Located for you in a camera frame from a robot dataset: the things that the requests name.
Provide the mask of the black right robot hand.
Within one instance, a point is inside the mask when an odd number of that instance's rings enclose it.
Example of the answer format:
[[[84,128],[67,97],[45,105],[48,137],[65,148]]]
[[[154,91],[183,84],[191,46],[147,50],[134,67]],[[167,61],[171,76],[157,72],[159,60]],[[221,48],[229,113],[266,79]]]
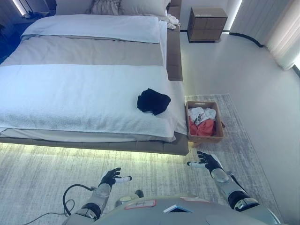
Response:
[[[198,161],[198,162],[188,161],[187,162],[188,166],[193,167],[193,168],[201,168],[201,169],[205,168],[205,169],[209,170],[210,173],[215,169],[223,170],[223,167],[222,167],[221,163],[219,162],[218,158],[216,157],[216,155],[207,154],[202,151],[197,151],[197,154],[198,154],[198,158],[200,159],[200,161]]]

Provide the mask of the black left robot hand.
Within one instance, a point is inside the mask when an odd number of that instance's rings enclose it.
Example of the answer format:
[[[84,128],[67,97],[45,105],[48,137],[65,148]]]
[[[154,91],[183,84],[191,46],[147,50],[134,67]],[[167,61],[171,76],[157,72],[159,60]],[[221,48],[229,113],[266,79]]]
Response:
[[[112,187],[115,184],[125,183],[132,180],[131,176],[120,176],[120,172],[120,167],[106,171],[101,177],[99,186],[102,184],[108,184],[110,187]]]

